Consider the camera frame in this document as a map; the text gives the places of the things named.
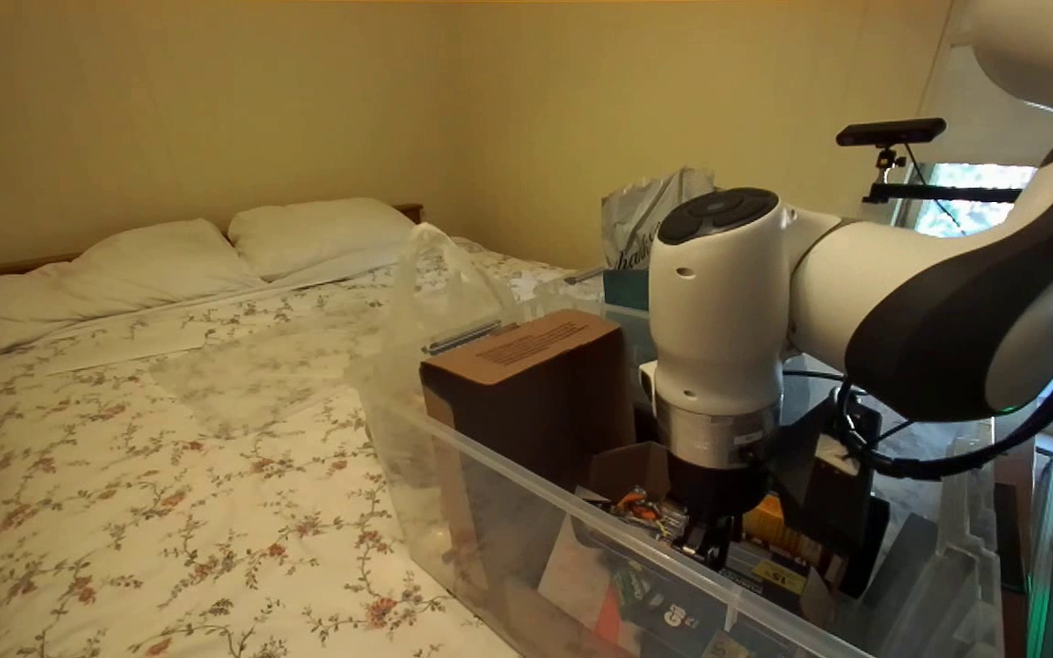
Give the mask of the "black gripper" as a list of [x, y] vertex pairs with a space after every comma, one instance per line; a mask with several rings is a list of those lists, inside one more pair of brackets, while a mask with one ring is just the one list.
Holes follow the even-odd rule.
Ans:
[[689, 460], [671, 465], [671, 496], [689, 512], [680, 552], [708, 571], [721, 571], [744, 515], [769, 493], [760, 468], [697, 468]]

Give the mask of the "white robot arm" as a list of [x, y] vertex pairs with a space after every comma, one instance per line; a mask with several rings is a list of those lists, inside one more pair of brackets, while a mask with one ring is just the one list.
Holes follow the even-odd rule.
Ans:
[[[1053, 0], [978, 0], [973, 60], [1053, 109]], [[911, 420], [1053, 426], [1053, 145], [1009, 217], [970, 237], [805, 211], [760, 186], [674, 210], [646, 264], [656, 416], [677, 550], [717, 566], [785, 479], [778, 360], [805, 353]]]

